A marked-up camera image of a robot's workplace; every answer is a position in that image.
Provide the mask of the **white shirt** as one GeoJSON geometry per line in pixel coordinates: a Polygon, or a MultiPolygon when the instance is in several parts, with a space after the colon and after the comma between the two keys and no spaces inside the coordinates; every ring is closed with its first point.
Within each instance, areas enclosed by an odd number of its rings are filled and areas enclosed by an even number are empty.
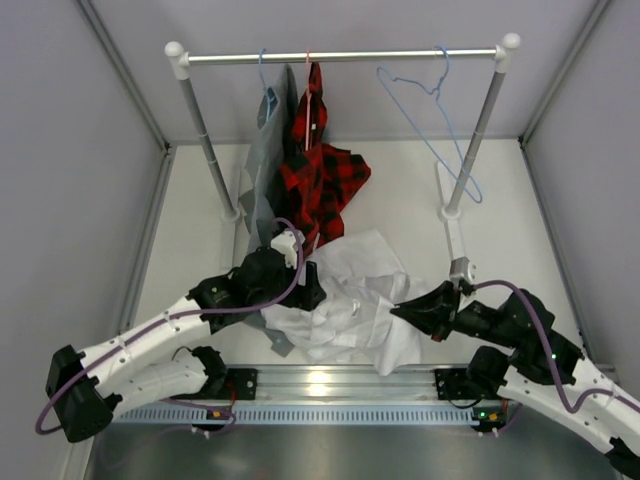
{"type": "Polygon", "coordinates": [[[381,233],[343,236],[309,260],[326,298],[310,312],[282,305],[264,309],[268,328],[281,331],[313,363],[367,359],[386,376],[422,362],[422,334],[391,310],[431,286],[406,272],[381,233]]]}

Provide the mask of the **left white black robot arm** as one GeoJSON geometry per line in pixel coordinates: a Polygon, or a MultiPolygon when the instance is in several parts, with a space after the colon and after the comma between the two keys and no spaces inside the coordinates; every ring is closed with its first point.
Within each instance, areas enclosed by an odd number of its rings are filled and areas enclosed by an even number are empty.
{"type": "Polygon", "coordinates": [[[223,393],[227,368],[204,340],[269,306],[311,311],[326,297],[313,261],[289,266],[260,247],[226,274],[200,281],[174,305],[101,344],[67,345],[51,359],[47,411],[67,441],[96,436],[139,406],[174,396],[223,393]]]}

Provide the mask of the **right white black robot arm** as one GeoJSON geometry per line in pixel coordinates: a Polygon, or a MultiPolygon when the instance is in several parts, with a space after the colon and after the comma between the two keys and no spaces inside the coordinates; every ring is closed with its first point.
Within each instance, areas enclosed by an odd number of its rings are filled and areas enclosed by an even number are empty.
{"type": "Polygon", "coordinates": [[[489,282],[455,285],[396,305],[391,312],[441,342],[453,333],[483,341],[465,373],[468,390],[518,402],[571,430],[629,479],[639,476],[639,401],[576,344],[557,332],[539,298],[510,282],[492,308],[473,299],[489,282]]]}

